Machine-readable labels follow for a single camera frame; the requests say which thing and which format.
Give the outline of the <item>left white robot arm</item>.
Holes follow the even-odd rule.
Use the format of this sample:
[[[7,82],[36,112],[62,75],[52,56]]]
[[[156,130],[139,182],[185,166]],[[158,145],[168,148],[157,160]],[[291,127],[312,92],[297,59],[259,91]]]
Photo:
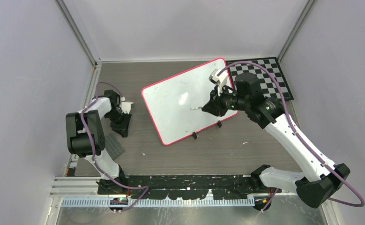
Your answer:
[[[66,115],[67,148],[100,173],[97,184],[103,191],[122,194],[127,189],[127,180],[121,166],[107,151],[102,119],[110,121],[113,132],[127,138],[133,105],[116,91],[106,90],[82,110]]]

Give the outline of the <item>black white checkerboard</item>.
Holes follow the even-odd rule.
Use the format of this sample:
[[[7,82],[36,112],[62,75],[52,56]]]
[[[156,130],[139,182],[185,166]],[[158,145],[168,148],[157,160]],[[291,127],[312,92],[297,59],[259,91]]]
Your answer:
[[[276,57],[249,59],[248,61],[258,64],[268,72],[250,64],[236,64],[228,68],[228,72],[233,80],[242,73],[251,73],[258,77],[262,93],[265,97],[275,97],[280,99],[281,96],[285,101],[294,99],[292,92],[287,84],[279,61]]]

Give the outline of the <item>black whiteboard marker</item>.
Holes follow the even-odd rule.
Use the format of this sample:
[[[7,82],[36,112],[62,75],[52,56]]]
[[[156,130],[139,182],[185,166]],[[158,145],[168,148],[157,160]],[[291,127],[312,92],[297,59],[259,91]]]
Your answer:
[[[198,107],[192,107],[190,108],[190,110],[201,110],[202,109],[202,106],[198,106]]]

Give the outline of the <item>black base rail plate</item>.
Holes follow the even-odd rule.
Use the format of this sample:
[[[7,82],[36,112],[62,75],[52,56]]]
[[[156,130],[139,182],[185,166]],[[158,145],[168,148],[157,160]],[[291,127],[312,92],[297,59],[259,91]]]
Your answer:
[[[260,186],[249,175],[135,175],[120,180],[97,181],[99,195],[127,195],[132,199],[197,200],[212,194],[215,200],[245,199],[249,194],[270,196],[274,187]]]

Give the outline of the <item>pink framed whiteboard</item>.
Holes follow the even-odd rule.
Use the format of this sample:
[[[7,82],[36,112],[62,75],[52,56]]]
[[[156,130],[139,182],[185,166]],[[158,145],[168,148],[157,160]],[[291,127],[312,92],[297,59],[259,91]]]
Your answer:
[[[192,107],[204,106],[209,101],[210,92],[215,87],[209,80],[210,74],[214,69],[221,70],[226,65],[225,59],[216,58],[141,90],[163,145],[171,145],[238,113],[229,110],[224,116],[216,117],[201,110],[190,110]]]

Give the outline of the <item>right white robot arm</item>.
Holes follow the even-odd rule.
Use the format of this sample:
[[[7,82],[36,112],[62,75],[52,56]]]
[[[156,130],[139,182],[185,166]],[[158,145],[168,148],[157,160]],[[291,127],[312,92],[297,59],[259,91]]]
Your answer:
[[[307,206],[318,208],[342,186],[338,179],[347,179],[350,169],[336,164],[323,155],[303,135],[282,103],[275,97],[264,96],[260,80],[251,73],[239,74],[235,88],[227,86],[227,74],[212,74],[215,85],[209,101],[201,108],[214,116],[224,116],[229,110],[244,111],[248,118],[271,134],[293,157],[301,172],[278,170],[262,165],[251,173],[251,186],[256,192],[279,188],[298,195]]]

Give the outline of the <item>grey studded baseplate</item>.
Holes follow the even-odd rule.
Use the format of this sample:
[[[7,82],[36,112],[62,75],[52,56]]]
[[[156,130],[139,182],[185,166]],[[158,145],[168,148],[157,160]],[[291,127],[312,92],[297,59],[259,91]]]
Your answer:
[[[109,134],[105,137],[105,150],[112,160],[120,157],[125,152],[125,149],[117,140],[116,136],[112,134]]]

